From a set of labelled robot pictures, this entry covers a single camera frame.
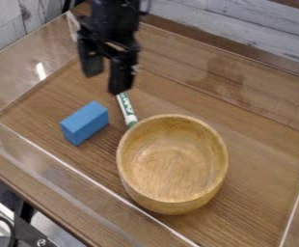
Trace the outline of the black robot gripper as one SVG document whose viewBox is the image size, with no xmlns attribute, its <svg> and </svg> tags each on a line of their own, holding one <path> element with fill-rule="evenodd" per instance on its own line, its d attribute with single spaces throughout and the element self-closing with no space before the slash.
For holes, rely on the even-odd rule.
<svg viewBox="0 0 299 247">
<path fill-rule="evenodd" d="M 91 14 L 78 17 L 78 49 L 87 77 L 103 73 L 103 57 L 111 59 L 108 92 L 130 90 L 140 47 L 135 39 L 142 16 L 140 0 L 91 0 Z"/>
</svg>

